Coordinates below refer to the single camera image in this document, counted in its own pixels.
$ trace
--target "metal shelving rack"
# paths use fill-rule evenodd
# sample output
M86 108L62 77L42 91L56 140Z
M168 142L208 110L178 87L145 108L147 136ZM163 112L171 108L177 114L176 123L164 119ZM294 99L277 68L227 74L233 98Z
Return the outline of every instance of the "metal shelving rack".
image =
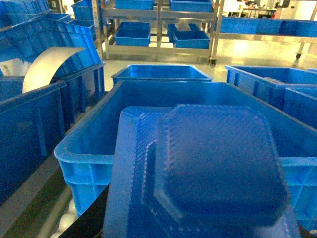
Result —
M98 8L94 7L95 25L98 26ZM184 49L184 48L167 48L162 46L162 28L164 24L176 23L180 19L186 19L188 23L204 23L204 30L210 34L210 28L212 28L215 21L216 12L181 12L171 11L169 8L169 2L158 0L157 6L154 10L131 10L131 9L116 9L114 0L110 0L110 3L103 9L103 17L107 19L115 20L114 32L111 35L97 34L96 45L97 48L102 49L102 42L105 42L105 55L104 58L108 59L110 55L140 55L140 56L186 56L195 58L206 58L209 62L211 55L211 44L209 49ZM135 46L116 46L113 44L113 37L118 27L118 21L139 21L139 22L151 22L157 26L157 32L152 33L151 36L156 37L155 47L135 47ZM107 26L104 26L104 32L109 32Z
M223 2L216 7L219 7L219 12L223 11ZM313 10L311 20L314 20L317 13L317 4ZM317 38L313 37L297 37L297 36L279 36L279 35L250 35L250 34L230 34L220 33L222 22L222 14L219 14L216 30L212 34L212 50L211 50L211 66L216 65L217 61L217 47L219 39L230 39L230 40L247 40L247 41L271 41L271 42L297 42L301 43L298 52L296 53L296 59L298 60L302 54L302 50L305 43L315 44Z

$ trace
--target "shiny floor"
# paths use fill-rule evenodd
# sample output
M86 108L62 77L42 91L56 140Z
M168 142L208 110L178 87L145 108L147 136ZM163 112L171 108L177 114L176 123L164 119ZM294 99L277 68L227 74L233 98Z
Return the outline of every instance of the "shiny floor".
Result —
M217 65L211 68L206 64L193 64L201 71L214 78L214 81L226 81L226 65L257 65L278 66L308 69L317 67L317 57L303 54L296 60L296 52L299 43L276 43L242 40L220 40L217 52ZM306 44L303 52L307 52L309 44ZM129 64L179 64L177 60L166 62L157 61L131 61L131 60L107 60L105 66L106 91L113 87L111 76Z

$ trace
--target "blue plastic crate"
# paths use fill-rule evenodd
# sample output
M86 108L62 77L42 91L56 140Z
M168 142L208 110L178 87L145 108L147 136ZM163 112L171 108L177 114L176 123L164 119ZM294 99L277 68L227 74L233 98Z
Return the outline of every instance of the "blue plastic crate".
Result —
M78 26L85 26L91 30L91 34L93 35L93 39L96 39L96 32L95 32L95 25L93 20L77 20L73 19L69 21L69 24L78 25Z
M64 76L101 63L100 56L87 27L37 18L0 32L0 61L19 58L32 63L50 47L83 47L56 72Z
M50 9L47 0L1 0L9 14L38 14Z
M0 1L0 29L10 25L7 11L2 1Z
M94 106L105 94L104 65L99 63L89 68L55 80L63 80L62 92L65 129L76 123L81 113Z
M65 82L57 82L20 95L16 95L16 89L11 89L11 95L2 92L4 97L15 97L0 102L0 204L65 136L61 103L64 87Z
M112 76L113 83L122 80L210 82L212 77L192 65L131 64Z
M196 24L190 23L188 25L192 31L200 31L200 28ZM177 31L175 24L169 24L167 26L167 36L169 38L170 43L174 43L174 32L175 31Z
M175 31L174 47L209 49L210 38L204 31Z
M101 14L101 1L98 2L100 17L99 21L103 26L103 15ZM93 6L91 0L81 0L72 5L74 15L77 20L94 20Z
M286 88L283 111L317 129L317 85Z
M117 9L153 10L154 0L116 0Z
M116 45L119 46L149 46L151 40L151 31L137 30L137 29L124 29L119 28L114 36Z
M297 221L306 230L317 228L317 159L281 158Z
M129 106L178 104L247 106L263 113L284 158L317 158L317 130L225 83L128 80L114 88L58 144L54 153L82 214L108 185L119 116Z
M170 0L172 11L211 12L212 0Z
M317 37L317 21L300 21L297 25L295 35Z
M60 22L69 22L71 20L69 14L64 14L64 13L49 13L46 15L43 15L43 17L46 17L48 19L52 19L55 21L60 21Z
M295 36L298 24L298 20L283 20L279 33L286 36Z
M7 17L11 23L11 25L16 25L16 24L20 24L23 23L25 21L31 20L33 18L36 17L40 17L40 16L47 16L51 13L51 10L48 10L46 12L41 12L41 13L37 13L37 14L7 14Z
M276 19L259 19L257 34L278 35L283 20Z
M227 83L260 98L278 109L283 109L285 88L313 87L317 73L295 68L226 66Z
M124 30L147 30L147 31L149 31L150 28L151 28L151 25L148 22L123 21L120 23L120 26L119 26L119 29L124 29Z
M223 17L221 24L222 33L256 34L259 19L247 19L237 17Z

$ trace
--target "blue plastic tray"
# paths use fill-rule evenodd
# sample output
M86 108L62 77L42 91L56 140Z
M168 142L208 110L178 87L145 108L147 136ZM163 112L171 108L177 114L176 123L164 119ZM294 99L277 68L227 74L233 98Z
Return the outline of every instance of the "blue plastic tray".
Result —
M278 35L283 20L277 19L259 19L257 34Z
M116 0L117 9L153 10L154 0Z
M114 84L121 80L212 81L212 77L191 65L131 64L112 78Z
M317 73L295 68L226 66L227 82L263 101L283 109L285 88L313 87Z
M259 19L237 17L223 17L221 24L222 33L256 34Z
M51 19L34 19L0 32L0 61L19 58L32 63L50 47L83 47L71 56L56 72L64 76L101 63L100 56L87 27Z
M286 88L283 111L317 129L317 85Z
M109 183L121 111L128 106L174 107L177 104L248 106L266 116L280 157L317 158L317 130L233 85L121 81L54 151L65 181L72 187L78 214Z
M96 39L95 25L93 20L77 20L73 19L69 21L69 24L74 24L78 26L88 27L91 30L91 34L93 35L93 39Z
M212 0L170 0L172 11L211 12Z
M61 104L64 87L65 82L57 82L0 102L0 204L65 136ZM11 92L10 96L15 96L16 92Z
M200 28L193 23L188 24L192 31L200 31ZM170 43L174 43L174 32L177 31L175 24L169 24L167 26L167 36Z
M121 112L104 237L222 238L233 236L231 226L274 224L288 199L265 117L231 106L169 111ZM279 221L254 230L266 230L266 238L300 237L294 214L288 219L287 229ZM258 237L249 232L233 237Z
M209 49L210 38L204 31L175 31L174 47Z
M9 14L38 14L50 9L47 0L1 0Z

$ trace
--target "caster wheel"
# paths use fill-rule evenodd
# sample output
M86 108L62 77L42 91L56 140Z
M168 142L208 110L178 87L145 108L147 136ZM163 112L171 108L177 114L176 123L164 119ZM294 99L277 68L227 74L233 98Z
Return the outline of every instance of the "caster wheel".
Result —
M217 61L216 59L212 59L211 63L210 63L210 66L211 67L215 67L216 66L216 61Z
M302 56L302 54L296 54L296 60L299 60L299 58Z

